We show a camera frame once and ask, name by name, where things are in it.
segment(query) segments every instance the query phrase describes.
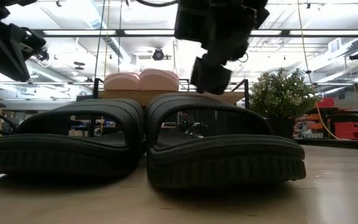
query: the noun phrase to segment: wooden floor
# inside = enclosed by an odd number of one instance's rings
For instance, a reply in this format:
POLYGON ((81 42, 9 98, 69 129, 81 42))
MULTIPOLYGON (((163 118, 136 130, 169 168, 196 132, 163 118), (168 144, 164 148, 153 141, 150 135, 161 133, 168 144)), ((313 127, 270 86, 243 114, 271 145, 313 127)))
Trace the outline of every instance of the wooden floor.
POLYGON ((110 184, 0 175, 0 224, 358 224, 358 150, 304 148, 305 180, 229 193, 158 192, 147 182, 144 161, 110 184))

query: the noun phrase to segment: red toolbox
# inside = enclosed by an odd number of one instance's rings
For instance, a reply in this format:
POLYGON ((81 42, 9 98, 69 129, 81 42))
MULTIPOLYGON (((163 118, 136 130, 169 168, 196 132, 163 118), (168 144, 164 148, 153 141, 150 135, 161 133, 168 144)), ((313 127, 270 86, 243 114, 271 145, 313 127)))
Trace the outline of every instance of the red toolbox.
POLYGON ((358 140, 358 122, 337 122, 334 125, 336 137, 358 140))
POLYGON ((335 106, 334 99, 331 97, 323 98, 320 102, 317 102, 319 108, 332 108, 335 106))

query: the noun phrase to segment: black machine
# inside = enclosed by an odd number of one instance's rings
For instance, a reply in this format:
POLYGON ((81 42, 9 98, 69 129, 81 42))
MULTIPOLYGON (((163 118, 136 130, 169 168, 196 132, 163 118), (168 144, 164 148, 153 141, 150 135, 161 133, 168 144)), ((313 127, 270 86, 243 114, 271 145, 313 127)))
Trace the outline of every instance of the black machine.
MULTIPOLYGON (((42 34, 4 24, 1 19, 9 15, 6 6, 26 6, 36 1, 0 0, 0 72, 21 82, 30 78, 25 61, 32 55, 43 58, 46 42, 42 34)), ((217 95, 223 94, 231 77, 231 71, 223 66, 246 53, 251 30, 258 29, 269 16, 267 0, 179 0, 160 4, 137 1, 153 7, 178 4, 175 37, 201 42, 208 51, 196 59, 191 84, 200 93, 217 95)))

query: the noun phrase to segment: green plant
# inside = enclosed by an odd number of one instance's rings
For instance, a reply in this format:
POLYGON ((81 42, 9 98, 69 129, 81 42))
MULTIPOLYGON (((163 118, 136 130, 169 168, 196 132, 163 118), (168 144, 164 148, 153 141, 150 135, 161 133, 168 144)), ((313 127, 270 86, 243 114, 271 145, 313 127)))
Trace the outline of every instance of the green plant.
POLYGON ((281 68, 278 73, 264 73, 252 87, 250 108, 267 119, 298 118, 319 100, 313 96, 305 78, 294 71, 290 76, 281 68))

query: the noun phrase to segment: orange object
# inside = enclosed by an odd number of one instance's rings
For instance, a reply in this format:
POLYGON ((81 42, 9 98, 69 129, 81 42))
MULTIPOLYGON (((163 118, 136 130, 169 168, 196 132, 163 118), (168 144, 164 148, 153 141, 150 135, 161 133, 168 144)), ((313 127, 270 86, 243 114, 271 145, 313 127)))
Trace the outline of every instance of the orange object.
POLYGON ((318 121, 320 120, 320 117, 318 116, 318 114, 311 114, 309 115, 309 119, 312 121, 318 121))
POLYGON ((313 124, 308 124, 308 128, 317 130, 317 129, 323 129, 324 126, 321 123, 313 123, 313 124))

